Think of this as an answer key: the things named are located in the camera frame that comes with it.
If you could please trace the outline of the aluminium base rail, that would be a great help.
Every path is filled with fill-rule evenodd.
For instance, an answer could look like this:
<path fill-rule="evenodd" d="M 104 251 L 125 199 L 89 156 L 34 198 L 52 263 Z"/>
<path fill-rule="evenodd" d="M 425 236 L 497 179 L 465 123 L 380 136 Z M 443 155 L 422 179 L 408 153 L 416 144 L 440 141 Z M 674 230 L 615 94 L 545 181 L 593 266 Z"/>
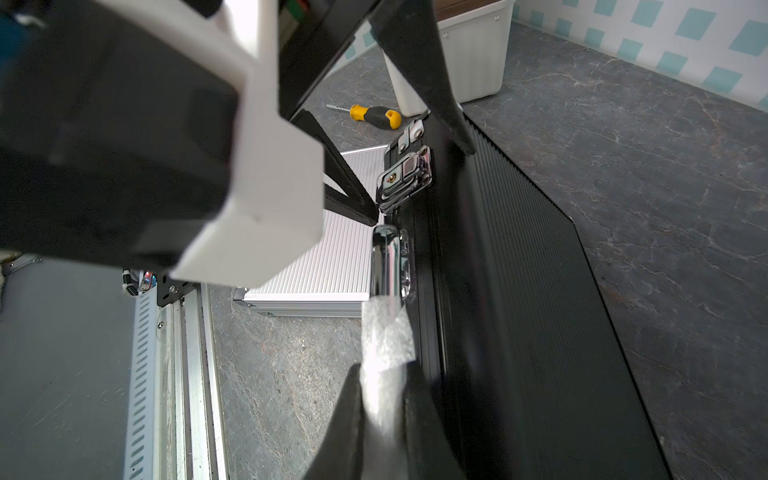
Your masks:
<path fill-rule="evenodd" d="M 160 306 L 136 300 L 123 476 L 228 476 L 210 296 L 197 286 Z"/>

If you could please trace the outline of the brown lid white toolbox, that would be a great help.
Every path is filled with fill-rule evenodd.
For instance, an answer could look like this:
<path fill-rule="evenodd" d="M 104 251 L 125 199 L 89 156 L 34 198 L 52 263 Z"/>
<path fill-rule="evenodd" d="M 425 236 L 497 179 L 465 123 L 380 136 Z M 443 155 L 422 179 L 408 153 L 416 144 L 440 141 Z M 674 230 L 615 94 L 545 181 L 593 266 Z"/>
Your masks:
<path fill-rule="evenodd" d="M 452 87 L 463 104 L 499 92 L 513 1 L 429 1 Z"/>

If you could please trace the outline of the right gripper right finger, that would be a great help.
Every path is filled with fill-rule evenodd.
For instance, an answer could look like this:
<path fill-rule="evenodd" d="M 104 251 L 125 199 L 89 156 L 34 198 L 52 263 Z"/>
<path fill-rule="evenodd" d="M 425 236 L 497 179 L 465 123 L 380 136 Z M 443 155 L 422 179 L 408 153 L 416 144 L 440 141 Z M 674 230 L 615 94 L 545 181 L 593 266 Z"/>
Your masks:
<path fill-rule="evenodd" d="M 404 432 L 409 479 L 465 479 L 445 435 L 418 361 L 407 364 Z"/>

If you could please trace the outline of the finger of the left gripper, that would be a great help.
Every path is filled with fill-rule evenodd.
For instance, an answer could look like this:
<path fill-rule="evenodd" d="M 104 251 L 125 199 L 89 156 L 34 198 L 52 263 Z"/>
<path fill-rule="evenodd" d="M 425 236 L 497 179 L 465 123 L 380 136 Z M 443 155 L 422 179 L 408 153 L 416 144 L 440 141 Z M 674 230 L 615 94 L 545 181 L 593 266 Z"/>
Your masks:
<path fill-rule="evenodd" d="M 299 110 L 291 123 L 324 147 L 324 173 L 339 187 L 325 186 L 324 208 L 369 227 L 376 225 L 379 218 L 376 204 L 316 118 L 306 110 Z"/>
<path fill-rule="evenodd" d="M 467 155 L 476 153 L 455 100 L 430 1 L 380 1 L 369 16 L 374 39 L 427 108 Z"/>

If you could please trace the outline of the silver poker set case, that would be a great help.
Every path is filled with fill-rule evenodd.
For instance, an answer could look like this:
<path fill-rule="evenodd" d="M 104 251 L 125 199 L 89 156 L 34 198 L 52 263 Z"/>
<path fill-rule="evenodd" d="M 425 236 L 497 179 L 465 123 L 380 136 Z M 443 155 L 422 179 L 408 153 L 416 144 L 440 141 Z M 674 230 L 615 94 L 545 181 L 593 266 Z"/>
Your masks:
<path fill-rule="evenodd" d="M 258 288 L 233 300 L 276 317 L 358 318 L 369 298 L 373 229 L 325 210 L 321 241 Z"/>

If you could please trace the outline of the black poker set case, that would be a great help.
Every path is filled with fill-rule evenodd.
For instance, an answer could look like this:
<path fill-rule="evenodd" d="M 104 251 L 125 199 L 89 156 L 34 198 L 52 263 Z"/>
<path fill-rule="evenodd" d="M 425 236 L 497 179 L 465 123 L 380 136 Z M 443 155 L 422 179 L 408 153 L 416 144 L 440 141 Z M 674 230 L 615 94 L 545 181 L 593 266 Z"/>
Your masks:
<path fill-rule="evenodd" d="M 465 479 L 667 479 L 572 219 L 478 126 L 384 151 L 371 291 L 400 301 Z"/>

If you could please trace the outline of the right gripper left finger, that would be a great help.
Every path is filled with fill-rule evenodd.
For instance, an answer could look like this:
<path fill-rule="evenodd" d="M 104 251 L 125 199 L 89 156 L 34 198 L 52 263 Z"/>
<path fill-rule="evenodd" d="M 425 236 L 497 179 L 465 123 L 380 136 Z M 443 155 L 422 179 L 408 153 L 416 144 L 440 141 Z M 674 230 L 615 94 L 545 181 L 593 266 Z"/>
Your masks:
<path fill-rule="evenodd" d="M 360 367 L 357 363 L 348 370 L 323 441 L 304 479 L 361 478 L 365 411 Z"/>

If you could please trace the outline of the yellow handled screwdriver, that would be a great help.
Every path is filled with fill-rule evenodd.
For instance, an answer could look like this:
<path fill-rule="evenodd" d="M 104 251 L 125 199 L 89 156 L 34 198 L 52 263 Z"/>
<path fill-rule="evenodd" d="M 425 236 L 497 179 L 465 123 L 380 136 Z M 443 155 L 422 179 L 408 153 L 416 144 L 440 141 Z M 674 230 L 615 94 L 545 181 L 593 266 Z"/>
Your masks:
<path fill-rule="evenodd" d="M 397 130 L 402 124 L 401 114 L 385 106 L 364 107 L 352 105 L 350 108 L 343 108 L 327 104 L 326 108 L 348 113 L 353 120 L 368 123 L 382 130 Z"/>

